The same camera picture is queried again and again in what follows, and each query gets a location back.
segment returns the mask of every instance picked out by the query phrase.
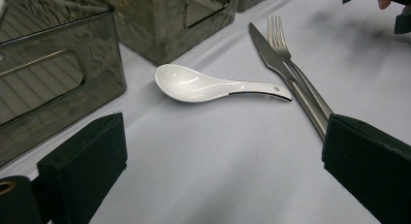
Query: table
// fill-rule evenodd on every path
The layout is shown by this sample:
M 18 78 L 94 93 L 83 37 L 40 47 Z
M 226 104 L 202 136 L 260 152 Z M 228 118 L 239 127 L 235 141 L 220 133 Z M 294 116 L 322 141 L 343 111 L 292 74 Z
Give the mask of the table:
M 174 64 L 228 80 L 284 85 L 248 34 L 282 17 L 289 50 L 332 109 L 411 144 L 411 35 L 402 7 L 377 0 L 267 0 Z M 163 94 L 155 66 L 120 45 L 127 92 L 0 172 L 37 176 L 36 162 L 92 120 L 123 112 L 128 167 L 91 223 L 378 223 L 326 170 L 302 107 L 264 95 L 185 104 Z

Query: spoon handle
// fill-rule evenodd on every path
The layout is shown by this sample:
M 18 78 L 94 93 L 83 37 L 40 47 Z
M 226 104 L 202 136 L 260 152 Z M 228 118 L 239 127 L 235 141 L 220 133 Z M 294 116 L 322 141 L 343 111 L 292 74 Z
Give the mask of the spoon handle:
M 229 93 L 229 95 L 241 94 L 241 93 L 260 93 L 272 95 L 285 101 L 291 102 L 293 96 L 290 91 L 280 85 L 264 82 L 254 81 L 240 81 L 236 82 L 236 90 Z

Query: black object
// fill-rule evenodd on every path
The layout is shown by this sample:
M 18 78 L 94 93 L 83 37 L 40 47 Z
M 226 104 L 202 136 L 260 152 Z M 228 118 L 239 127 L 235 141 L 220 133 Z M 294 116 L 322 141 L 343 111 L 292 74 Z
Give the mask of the black object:
M 348 3 L 351 0 L 342 0 L 342 3 Z M 411 0 L 392 0 L 393 2 L 408 5 L 411 4 Z M 411 32 L 411 11 L 403 13 L 401 15 L 396 16 L 395 19 L 395 29 L 394 33 L 396 34 L 404 34 Z
M 99 118 L 40 160 L 32 182 L 0 180 L 0 223 L 88 223 L 126 161 L 122 114 Z
M 332 114 L 323 149 L 329 171 L 380 222 L 411 223 L 411 146 Z

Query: spoon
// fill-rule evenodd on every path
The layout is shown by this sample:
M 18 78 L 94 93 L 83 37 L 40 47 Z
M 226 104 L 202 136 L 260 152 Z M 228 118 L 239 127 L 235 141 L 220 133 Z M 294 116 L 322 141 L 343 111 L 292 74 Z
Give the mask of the spoon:
M 221 80 L 174 64 L 158 67 L 155 80 L 164 93 L 182 102 L 199 103 L 239 93 L 260 93 L 288 102 L 293 100 L 290 91 L 283 86 L 253 81 Z

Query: white table surface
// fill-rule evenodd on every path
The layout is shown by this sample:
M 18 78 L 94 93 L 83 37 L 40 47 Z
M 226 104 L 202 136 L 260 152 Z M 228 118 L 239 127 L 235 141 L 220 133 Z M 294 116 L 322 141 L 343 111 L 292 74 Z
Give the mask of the white table surface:
M 332 109 L 411 144 L 411 35 L 395 35 L 392 4 L 267 0 L 175 64 L 228 80 L 284 85 L 248 34 L 282 17 L 289 50 Z M 295 99 L 237 95 L 185 104 L 163 94 L 155 66 L 120 45 L 127 92 L 0 172 L 36 163 L 92 120 L 123 112 L 128 167 L 91 223 L 378 223 L 326 170 L 322 141 Z

